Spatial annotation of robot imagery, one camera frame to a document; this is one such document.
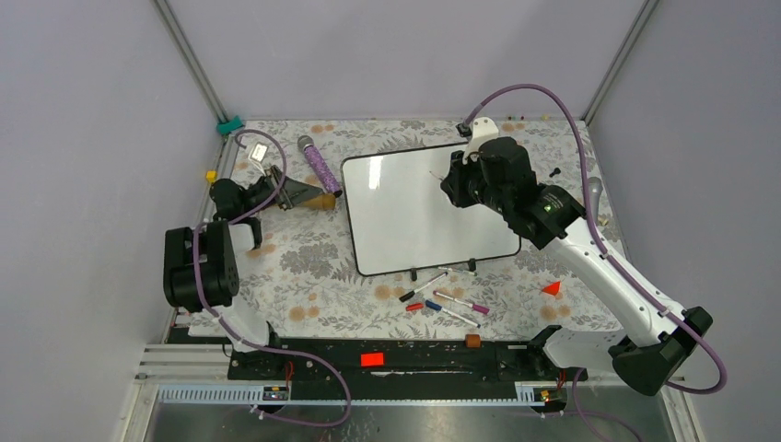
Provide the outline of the black whiteboard marker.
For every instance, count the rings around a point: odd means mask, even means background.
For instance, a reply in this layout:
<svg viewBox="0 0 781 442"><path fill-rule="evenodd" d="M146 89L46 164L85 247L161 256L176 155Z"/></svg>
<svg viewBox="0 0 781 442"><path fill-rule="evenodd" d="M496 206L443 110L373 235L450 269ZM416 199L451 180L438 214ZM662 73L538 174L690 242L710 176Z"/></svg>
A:
<svg viewBox="0 0 781 442"><path fill-rule="evenodd" d="M444 278L444 277L446 277L448 274L449 274L448 272L441 272L440 274L438 274L438 275L436 275L436 276L432 277L431 279L429 279L429 280L428 280L428 281L426 281L425 283L423 283L423 284L419 285L418 287L416 287L416 288L414 288L414 289L410 290L409 292L407 292L406 294L402 295L401 297L399 297L399 300L400 300L401 302L407 302L407 301L409 301L409 300L410 300L411 298L413 298L413 297L414 297L414 296L415 296L417 293L419 293L419 292L423 291L424 289L428 288L428 287L429 287L429 286L431 286L433 283L435 283L435 282L437 282L437 281L439 281L439 280L443 279L443 278Z"/></svg>

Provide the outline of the teal corner clip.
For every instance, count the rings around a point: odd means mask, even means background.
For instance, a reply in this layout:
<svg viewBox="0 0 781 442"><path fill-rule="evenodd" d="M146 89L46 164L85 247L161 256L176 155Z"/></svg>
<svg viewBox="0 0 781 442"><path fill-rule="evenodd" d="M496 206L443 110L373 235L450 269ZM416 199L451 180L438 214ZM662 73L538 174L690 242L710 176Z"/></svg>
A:
<svg viewBox="0 0 781 442"><path fill-rule="evenodd" d="M242 128L243 126L244 126L244 122L242 121L242 119L239 116L235 116L226 122L219 123L216 126L216 131L221 136L227 136L233 133L234 131L237 131L238 129Z"/></svg>

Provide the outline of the pink whiteboard marker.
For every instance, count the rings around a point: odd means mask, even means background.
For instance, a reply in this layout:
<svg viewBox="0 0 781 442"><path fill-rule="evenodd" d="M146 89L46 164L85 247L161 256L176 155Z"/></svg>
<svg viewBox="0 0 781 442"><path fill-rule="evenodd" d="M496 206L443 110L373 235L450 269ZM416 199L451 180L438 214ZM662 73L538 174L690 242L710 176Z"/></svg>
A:
<svg viewBox="0 0 781 442"><path fill-rule="evenodd" d="M451 302L463 305L463 306L465 306L467 308L470 308L473 311L479 312L479 313L484 314L484 315L487 315L490 312L490 308L488 308L488 307L485 307L485 306L482 306L482 305L479 305L479 304L475 304L475 303L473 303L471 301L467 301L467 300L463 300L463 299L460 299L460 298L457 298L457 297L453 297L451 295L447 295L447 294L445 294L445 293L443 293L441 291L438 291L438 290L434 290L433 294L436 297L441 297L441 298L444 298L444 299L449 300Z"/></svg>

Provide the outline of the small brown block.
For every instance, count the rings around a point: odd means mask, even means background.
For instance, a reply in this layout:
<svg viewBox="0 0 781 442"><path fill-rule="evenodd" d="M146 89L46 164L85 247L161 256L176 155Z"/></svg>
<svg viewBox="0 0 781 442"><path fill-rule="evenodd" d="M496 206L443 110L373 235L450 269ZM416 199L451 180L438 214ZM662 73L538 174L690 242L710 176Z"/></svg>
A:
<svg viewBox="0 0 781 442"><path fill-rule="evenodd" d="M479 334L466 334L464 338L464 343L467 348L480 348L482 346L482 340L481 336Z"/></svg>

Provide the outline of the wooden rolling pin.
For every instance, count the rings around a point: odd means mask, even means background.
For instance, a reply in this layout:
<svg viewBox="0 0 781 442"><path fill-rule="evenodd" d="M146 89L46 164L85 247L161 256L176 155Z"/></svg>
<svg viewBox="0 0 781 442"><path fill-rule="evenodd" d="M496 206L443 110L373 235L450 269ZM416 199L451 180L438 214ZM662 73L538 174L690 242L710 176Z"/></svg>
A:
<svg viewBox="0 0 781 442"><path fill-rule="evenodd" d="M309 209L331 211L335 209L337 198L332 193L323 193L302 205Z"/></svg>

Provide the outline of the floral table mat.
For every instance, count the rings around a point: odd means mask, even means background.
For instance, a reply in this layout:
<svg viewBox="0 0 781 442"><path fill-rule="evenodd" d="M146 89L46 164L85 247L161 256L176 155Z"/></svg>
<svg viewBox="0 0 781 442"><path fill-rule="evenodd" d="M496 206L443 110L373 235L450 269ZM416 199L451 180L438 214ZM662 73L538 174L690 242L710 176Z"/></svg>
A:
<svg viewBox="0 0 781 442"><path fill-rule="evenodd" d="M310 135L334 174L347 158L463 141L457 121L249 121L246 127L266 132L286 152L288 174L320 185L297 148ZM530 152L540 179L555 168L551 182L582 202L577 148L565 121L510 121L502 134L517 139ZM283 337L363 339L452 339L477 332L487 340L522 340L547 325L577 331L621 328L617 319L563 264L523 241L513 257L476 263L477 276L449 273L427 288L490 308L487 315L436 297L444 307L476 320L481 328L429 308L408 312L398 300L439 270L364 277L356 270L344 197L332 211L276 207L261 212L264 239L258 251L237 257L239 297L258 310ZM561 282L557 297L541 289Z"/></svg>

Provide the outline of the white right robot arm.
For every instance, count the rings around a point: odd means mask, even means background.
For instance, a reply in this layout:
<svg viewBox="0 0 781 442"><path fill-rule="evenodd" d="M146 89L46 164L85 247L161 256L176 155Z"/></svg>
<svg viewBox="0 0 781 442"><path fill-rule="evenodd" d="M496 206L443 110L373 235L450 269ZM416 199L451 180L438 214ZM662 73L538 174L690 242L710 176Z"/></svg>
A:
<svg viewBox="0 0 781 442"><path fill-rule="evenodd" d="M620 323L608 332L546 327L528 355L537 378L553 378L563 368L608 371L654 396L713 323L704 308L684 308L664 296L593 235L584 206L564 188L539 183L527 150L509 137L451 153L440 188L456 207L481 204L501 215L520 238L567 267Z"/></svg>

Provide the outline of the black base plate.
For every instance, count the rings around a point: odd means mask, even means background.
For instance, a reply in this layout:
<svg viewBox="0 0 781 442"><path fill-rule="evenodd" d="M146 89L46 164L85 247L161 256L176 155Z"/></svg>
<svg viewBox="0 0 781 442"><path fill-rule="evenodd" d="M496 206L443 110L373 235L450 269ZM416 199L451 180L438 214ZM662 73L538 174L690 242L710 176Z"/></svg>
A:
<svg viewBox="0 0 781 442"><path fill-rule="evenodd" d="M361 367L363 353L382 352L385 365ZM344 394L353 380L372 379L454 380L456 382L518 381L556 387L585 380L586 371L557 368L542 348L526 342L482 341L467 348L460 341L337 340L282 338L271 353L234 353L227 377L242 381L279 381L285 386L299 381L325 381L340 386Z"/></svg>

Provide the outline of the purple toy microphone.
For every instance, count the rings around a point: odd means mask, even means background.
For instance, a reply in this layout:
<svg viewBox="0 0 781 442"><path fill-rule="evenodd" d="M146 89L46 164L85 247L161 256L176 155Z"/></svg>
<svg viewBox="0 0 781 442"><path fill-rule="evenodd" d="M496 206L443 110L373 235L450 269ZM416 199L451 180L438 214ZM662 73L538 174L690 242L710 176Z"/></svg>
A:
<svg viewBox="0 0 781 442"><path fill-rule="evenodd" d="M297 140L297 147L320 180L324 190L334 197L340 197L343 194L341 184L315 146L313 139L309 135L301 135Z"/></svg>

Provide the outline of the blue whiteboard marker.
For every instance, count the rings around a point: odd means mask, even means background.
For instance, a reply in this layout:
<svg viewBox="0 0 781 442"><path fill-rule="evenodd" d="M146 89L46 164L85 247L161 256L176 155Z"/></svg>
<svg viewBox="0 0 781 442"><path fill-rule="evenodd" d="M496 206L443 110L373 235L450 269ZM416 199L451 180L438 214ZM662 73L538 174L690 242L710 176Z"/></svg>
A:
<svg viewBox="0 0 781 442"><path fill-rule="evenodd" d="M441 305L439 305L438 303L436 303L436 302L434 302L432 300L429 300L429 299L425 300L424 301L424 305L427 308L431 308L434 311L441 312L442 314L445 314L445 315L447 315L447 316L449 316L449 317L451 317L453 319L456 319L456 320L459 320L459 321L461 321L461 322L463 322L465 324L468 324L469 326L471 326L473 328L476 328L476 329L480 329L481 328L481 325L478 322L476 322L474 320L471 320L471 319L468 319L468 318L464 317L463 315L461 315L459 313L451 311L450 309L444 308L444 307L442 307Z"/></svg>

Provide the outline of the green whiteboard marker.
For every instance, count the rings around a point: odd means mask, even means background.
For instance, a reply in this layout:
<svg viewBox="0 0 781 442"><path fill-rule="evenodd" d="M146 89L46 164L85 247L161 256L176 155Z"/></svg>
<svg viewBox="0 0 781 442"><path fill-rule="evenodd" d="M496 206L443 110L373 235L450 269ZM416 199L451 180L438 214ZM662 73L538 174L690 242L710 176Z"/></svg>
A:
<svg viewBox="0 0 781 442"><path fill-rule="evenodd" d="M447 273L459 273L459 274L466 274L466 275L470 275L470 276L477 276L476 271L472 271L472 270L469 270L469 269L458 269L458 268L451 268L451 267L445 267L445 266L439 266L439 267L437 267L437 269L442 271L442 272L447 272Z"/></svg>

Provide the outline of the red triangular block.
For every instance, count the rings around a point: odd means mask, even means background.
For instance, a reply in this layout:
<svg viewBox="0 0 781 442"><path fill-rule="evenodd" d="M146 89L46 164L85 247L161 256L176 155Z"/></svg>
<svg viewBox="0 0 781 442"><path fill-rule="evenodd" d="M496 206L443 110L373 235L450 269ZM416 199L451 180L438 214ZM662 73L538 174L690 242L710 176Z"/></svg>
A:
<svg viewBox="0 0 781 442"><path fill-rule="evenodd" d="M552 297L557 297L560 294L561 291L561 282L556 281L554 283L551 283L541 289L541 291L544 294L547 294Z"/></svg>

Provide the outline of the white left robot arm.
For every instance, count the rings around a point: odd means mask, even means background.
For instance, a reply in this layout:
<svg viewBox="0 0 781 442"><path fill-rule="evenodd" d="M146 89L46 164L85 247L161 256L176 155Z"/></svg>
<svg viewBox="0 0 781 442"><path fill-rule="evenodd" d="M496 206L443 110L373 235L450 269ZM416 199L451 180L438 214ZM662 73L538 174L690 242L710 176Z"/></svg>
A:
<svg viewBox="0 0 781 442"><path fill-rule="evenodd" d="M257 212L274 205L283 210L297 206L332 210L336 197L286 178L277 166L268 168L248 187L231 179L216 180L209 197L215 205L210 221L165 233L165 298L174 308L207 313L236 351L252 352L250 364L260 376L275 378L285 369L286 355L273 345L274 330L268 320L239 297L236 258L261 248L262 222Z"/></svg>

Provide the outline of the red rectangular tape marker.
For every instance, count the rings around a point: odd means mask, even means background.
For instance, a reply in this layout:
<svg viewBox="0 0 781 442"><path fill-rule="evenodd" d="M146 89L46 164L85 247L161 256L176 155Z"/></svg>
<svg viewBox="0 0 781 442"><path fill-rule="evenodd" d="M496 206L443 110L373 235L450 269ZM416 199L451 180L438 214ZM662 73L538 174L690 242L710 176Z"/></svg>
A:
<svg viewBox="0 0 781 442"><path fill-rule="evenodd" d="M363 353L359 360L361 367L376 367L385 365L385 355L382 352Z"/></svg>

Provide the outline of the grey toy microphone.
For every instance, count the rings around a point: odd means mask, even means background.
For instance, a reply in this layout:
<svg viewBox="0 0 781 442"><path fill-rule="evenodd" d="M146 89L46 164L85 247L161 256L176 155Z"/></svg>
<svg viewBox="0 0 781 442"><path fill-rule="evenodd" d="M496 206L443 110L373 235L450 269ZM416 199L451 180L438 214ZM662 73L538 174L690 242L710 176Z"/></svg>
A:
<svg viewBox="0 0 781 442"><path fill-rule="evenodd" d="M589 207L592 213L597 216L600 207L600 198L603 194L603 182L601 178L592 176L588 178Z"/></svg>

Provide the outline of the white black-framed whiteboard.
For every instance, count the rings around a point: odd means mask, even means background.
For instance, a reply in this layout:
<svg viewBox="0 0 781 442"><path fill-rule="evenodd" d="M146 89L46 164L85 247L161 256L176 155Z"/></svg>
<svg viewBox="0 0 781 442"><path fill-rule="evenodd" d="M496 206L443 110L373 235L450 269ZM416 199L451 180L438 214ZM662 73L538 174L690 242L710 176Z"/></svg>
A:
<svg viewBox="0 0 781 442"><path fill-rule="evenodd" d="M501 215L453 206L440 189L463 143L353 156L341 165L356 269L363 276L512 257L520 239Z"/></svg>

